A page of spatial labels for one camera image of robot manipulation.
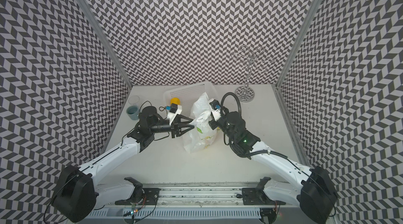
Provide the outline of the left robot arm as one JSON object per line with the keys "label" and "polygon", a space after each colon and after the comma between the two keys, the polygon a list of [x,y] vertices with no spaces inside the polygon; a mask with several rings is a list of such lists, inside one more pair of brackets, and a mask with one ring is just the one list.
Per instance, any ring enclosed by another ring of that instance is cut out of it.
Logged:
{"label": "left robot arm", "polygon": [[182,107],[172,104],[164,119],[156,107],[147,106],[139,113],[139,121],[120,144],[80,166],[65,167],[57,181],[50,205],[67,219],[77,223],[94,209],[109,203],[144,204],[143,185],[132,177],[123,182],[101,184],[101,181],[132,156],[144,151],[156,133],[182,136],[194,128],[192,119],[181,114]]}

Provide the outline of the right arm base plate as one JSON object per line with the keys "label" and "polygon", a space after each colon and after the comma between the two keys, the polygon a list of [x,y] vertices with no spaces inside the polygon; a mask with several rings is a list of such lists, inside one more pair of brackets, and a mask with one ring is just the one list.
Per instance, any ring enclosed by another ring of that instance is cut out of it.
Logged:
{"label": "right arm base plate", "polygon": [[244,205],[257,206],[257,205],[285,205],[285,202],[273,201],[264,192],[263,188],[267,182],[271,181],[270,177],[264,177],[260,180],[258,185],[254,188],[242,188],[241,194],[237,198],[241,198]]}

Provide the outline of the lemon print plastic bag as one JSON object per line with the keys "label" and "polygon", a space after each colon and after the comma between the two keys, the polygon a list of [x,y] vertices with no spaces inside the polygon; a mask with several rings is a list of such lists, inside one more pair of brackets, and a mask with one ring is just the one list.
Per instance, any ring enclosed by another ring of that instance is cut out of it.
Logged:
{"label": "lemon print plastic bag", "polygon": [[195,153],[212,145],[217,136],[217,130],[209,125],[211,117],[211,106],[207,93],[203,93],[191,108],[190,123],[194,126],[183,136],[184,149],[188,153]]}

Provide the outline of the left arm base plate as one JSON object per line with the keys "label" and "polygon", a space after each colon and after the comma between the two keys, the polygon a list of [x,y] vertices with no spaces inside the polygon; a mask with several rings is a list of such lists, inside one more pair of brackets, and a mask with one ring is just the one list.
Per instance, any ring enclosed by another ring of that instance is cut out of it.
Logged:
{"label": "left arm base plate", "polygon": [[160,196],[160,188],[144,188],[143,184],[132,177],[126,177],[125,181],[134,186],[130,197],[123,200],[118,200],[115,205],[156,205]]}

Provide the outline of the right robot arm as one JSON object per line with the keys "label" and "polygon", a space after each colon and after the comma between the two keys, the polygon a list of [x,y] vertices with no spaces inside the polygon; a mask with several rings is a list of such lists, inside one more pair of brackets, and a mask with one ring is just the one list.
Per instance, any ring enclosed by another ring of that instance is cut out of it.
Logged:
{"label": "right robot arm", "polygon": [[246,129],[246,122],[238,112],[222,115],[214,111],[211,115],[211,128],[223,131],[238,157],[266,165],[285,179],[285,182],[269,179],[262,184],[261,191],[267,198],[299,206],[317,224],[325,224],[336,212],[338,194],[326,169],[311,168],[278,153]]}

